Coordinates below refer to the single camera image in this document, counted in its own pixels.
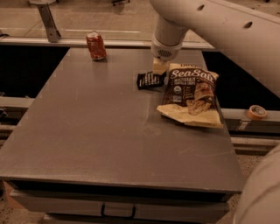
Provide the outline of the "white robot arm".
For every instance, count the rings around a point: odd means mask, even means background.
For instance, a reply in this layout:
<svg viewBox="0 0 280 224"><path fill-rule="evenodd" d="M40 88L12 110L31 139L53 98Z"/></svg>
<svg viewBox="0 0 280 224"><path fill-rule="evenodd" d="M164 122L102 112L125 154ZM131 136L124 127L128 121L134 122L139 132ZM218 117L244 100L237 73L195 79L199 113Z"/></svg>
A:
<svg viewBox="0 0 280 224"><path fill-rule="evenodd" d="M280 96L280 22L226 0L150 0L158 13L152 53L182 46L191 30ZM280 224L280 146L253 170L234 224Z"/></svg>

